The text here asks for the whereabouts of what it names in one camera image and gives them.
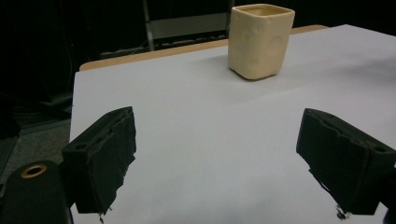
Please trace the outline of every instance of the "cup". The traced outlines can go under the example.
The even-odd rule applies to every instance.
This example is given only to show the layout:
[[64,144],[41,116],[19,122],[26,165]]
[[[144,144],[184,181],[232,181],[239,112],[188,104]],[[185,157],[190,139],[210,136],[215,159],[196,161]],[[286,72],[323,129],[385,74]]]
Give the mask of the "cup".
[[268,4],[233,7],[228,64],[246,79],[276,75],[282,67],[295,12]]

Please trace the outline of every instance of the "yellow ceramic cup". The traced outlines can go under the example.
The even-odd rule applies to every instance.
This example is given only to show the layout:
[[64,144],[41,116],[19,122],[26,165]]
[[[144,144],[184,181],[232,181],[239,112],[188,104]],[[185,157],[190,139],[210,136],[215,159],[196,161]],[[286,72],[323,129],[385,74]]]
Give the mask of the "yellow ceramic cup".
[[294,10],[267,4],[233,7],[228,63],[247,79],[279,72],[289,43]]

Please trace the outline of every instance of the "dark background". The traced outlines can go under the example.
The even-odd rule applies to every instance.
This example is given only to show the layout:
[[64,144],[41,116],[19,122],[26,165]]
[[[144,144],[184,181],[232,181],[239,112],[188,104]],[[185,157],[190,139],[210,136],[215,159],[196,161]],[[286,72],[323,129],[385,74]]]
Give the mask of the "dark background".
[[[236,0],[296,11],[293,27],[351,24],[396,35],[385,1]],[[148,0],[152,20],[226,12],[228,0]],[[0,104],[12,97],[50,102],[72,93],[74,74],[101,54],[142,47],[148,50],[140,0],[1,0]]]

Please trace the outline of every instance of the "white table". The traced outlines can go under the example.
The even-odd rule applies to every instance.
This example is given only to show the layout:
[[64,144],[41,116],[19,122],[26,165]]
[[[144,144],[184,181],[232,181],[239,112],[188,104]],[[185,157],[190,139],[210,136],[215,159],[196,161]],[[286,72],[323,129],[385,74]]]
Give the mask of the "white table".
[[[396,37],[344,25],[292,35],[280,73],[259,81],[228,68],[227,47],[79,72],[71,140],[134,108],[136,160],[106,224],[335,224],[336,202],[296,153],[304,109],[396,148],[395,98]],[[345,223],[379,224],[386,211]]]

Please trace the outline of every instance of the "square cup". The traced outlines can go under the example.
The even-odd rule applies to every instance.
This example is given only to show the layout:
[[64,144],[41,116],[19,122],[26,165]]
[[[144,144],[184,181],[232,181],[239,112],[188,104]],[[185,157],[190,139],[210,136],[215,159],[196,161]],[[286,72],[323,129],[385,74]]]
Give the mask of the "square cup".
[[282,67],[295,12],[268,4],[233,7],[228,64],[246,79],[276,75]]

